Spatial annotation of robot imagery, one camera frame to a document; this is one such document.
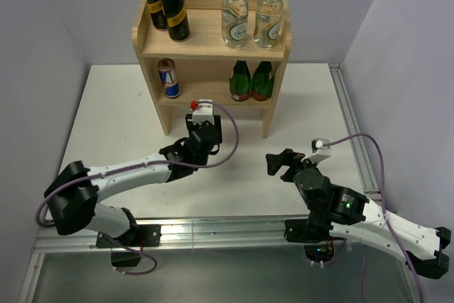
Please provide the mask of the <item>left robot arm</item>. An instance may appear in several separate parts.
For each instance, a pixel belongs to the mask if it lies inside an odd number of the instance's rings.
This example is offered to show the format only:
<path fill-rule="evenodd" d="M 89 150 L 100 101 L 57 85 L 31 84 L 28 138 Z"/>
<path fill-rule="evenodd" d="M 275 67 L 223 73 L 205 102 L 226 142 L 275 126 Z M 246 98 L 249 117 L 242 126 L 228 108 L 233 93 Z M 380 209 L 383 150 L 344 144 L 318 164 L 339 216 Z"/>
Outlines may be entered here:
<path fill-rule="evenodd" d="M 110 236 L 122 246 L 140 238 L 139 226 L 130 210 L 102 202 L 122 192 L 148 184 L 161 184 L 190 176 L 218 153 L 222 142 L 221 117 L 196 122 L 185 117 L 189 135 L 138 161 L 106 167 L 85 167 L 75 161 L 46 189 L 48 208 L 57 232 L 68 236 L 82 229 Z"/>

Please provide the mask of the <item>clear bottle green cap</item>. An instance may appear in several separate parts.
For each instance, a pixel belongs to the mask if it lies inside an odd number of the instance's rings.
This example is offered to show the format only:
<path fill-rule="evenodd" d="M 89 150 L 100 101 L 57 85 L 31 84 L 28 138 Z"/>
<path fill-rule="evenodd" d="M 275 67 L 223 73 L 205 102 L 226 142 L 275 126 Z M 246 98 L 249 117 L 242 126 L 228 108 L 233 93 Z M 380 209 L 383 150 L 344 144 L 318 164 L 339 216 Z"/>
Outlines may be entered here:
<path fill-rule="evenodd" d="M 253 37 L 259 46 L 269 48 L 277 42 L 283 13 L 283 0 L 258 0 Z"/>

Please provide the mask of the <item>silver can front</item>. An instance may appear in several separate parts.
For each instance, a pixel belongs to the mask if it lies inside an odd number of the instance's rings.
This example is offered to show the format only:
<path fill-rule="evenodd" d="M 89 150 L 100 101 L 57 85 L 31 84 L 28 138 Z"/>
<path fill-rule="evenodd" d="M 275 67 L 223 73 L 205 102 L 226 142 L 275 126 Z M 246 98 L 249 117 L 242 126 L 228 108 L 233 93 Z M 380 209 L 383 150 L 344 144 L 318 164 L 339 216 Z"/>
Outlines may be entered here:
<path fill-rule="evenodd" d="M 170 99 L 180 95 L 179 81 L 175 62 L 169 58 L 163 58 L 157 65 L 161 82 L 165 89 L 165 96 Z"/>

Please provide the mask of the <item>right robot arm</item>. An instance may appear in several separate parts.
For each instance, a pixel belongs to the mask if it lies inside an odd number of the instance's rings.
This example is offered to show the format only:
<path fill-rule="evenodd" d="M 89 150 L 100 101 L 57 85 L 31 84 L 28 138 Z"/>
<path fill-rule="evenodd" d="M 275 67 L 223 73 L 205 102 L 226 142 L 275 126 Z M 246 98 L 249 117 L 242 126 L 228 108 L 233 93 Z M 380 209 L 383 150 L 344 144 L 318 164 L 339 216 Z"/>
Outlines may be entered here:
<path fill-rule="evenodd" d="M 265 156 L 269 175 L 275 175 L 283 166 L 288 168 L 280 178 L 296 186 L 309 210 L 307 218 L 285 222 L 285 239 L 291 243 L 349 239 L 393 255 L 422 277 L 444 276 L 449 257 L 443 251 L 450 244 L 450 230 L 412 223 L 383 211 L 364 194 L 332 183 L 318 169 L 330 154 L 328 148 L 319 148 L 310 155 L 286 148 L 280 154 Z"/>

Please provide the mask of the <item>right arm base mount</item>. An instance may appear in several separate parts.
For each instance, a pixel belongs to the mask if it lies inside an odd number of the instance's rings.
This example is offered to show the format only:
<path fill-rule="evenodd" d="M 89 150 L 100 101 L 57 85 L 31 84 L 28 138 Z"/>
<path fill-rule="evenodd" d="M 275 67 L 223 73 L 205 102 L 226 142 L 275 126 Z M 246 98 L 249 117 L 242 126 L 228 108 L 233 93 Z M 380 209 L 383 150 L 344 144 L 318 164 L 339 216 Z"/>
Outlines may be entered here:
<path fill-rule="evenodd" d="M 332 263 L 347 249 L 345 239 L 332 237 L 329 232 L 310 226 L 308 219 L 287 219 L 284 226 L 285 240 L 302 244 L 304 255 L 312 265 Z"/>

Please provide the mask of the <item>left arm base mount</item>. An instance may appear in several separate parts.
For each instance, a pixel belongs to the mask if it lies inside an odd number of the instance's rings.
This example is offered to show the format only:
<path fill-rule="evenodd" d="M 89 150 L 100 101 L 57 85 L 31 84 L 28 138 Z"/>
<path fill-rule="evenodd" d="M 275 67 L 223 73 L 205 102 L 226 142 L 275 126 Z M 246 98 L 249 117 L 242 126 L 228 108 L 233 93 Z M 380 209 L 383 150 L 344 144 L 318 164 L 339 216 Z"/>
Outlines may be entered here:
<path fill-rule="evenodd" d="M 117 238 L 98 232 L 95 246 L 111 250 L 111 265 L 115 271 L 124 275 L 146 275 L 157 268 L 157 260 L 144 249 L 158 247 L 160 237 L 161 225 L 144 224 Z M 133 272 L 143 258 L 152 261 L 151 269 Z"/>

